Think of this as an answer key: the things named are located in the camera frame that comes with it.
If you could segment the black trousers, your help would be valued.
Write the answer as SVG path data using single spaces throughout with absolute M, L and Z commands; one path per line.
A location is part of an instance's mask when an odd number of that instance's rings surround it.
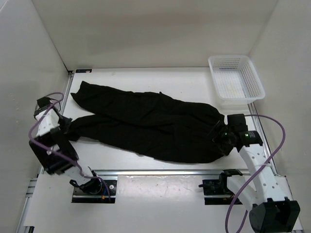
M 233 149 L 226 142 L 213 141 L 225 129 L 225 117 L 209 104 L 87 82 L 71 96 L 89 111 L 88 116 L 71 123 L 73 141 L 90 138 L 156 160 L 184 164 L 211 163 Z

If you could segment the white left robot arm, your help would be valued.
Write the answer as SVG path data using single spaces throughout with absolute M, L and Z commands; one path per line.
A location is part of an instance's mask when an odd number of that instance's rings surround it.
M 29 132 L 29 145 L 49 175 L 66 175 L 70 184 L 83 193 L 97 195 L 104 190 L 103 182 L 93 170 L 83 172 L 79 157 L 69 141 L 68 131 L 72 119 L 67 118 L 54 106 L 58 100 L 48 96 L 37 100 L 34 118 L 37 123 L 35 136 Z

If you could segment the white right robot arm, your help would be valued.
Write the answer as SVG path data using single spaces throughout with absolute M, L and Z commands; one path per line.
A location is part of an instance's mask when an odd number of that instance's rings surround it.
M 227 142 L 237 149 L 250 173 L 246 179 L 239 170 L 227 169 L 219 176 L 219 190 L 233 195 L 225 216 L 225 231 L 229 231 L 229 217 L 238 200 L 246 209 L 242 221 L 249 219 L 254 232 L 289 233 L 298 219 L 300 206 L 285 195 L 270 168 L 270 161 L 283 146 L 286 133 L 282 133 L 279 146 L 267 157 L 261 136 L 248 129 L 245 118 L 244 114 L 228 115 L 227 131 L 216 137 L 216 141 Z

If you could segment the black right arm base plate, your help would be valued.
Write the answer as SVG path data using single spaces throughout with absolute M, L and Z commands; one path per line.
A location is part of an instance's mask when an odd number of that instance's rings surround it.
M 222 174 L 218 179 L 202 180 L 198 187 L 203 189 L 205 205 L 229 205 L 235 196 L 235 193 L 227 188 Z

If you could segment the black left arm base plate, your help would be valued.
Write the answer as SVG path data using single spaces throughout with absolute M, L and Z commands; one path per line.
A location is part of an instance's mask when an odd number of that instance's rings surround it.
M 117 177 L 104 180 L 107 187 L 100 181 L 95 181 L 95 187 L 82 187 L 71 180 L 70 184 L 74 187 L 71 202 L 72 203 L 96 203 L 96 204 L 114 204 L 117 192 Z

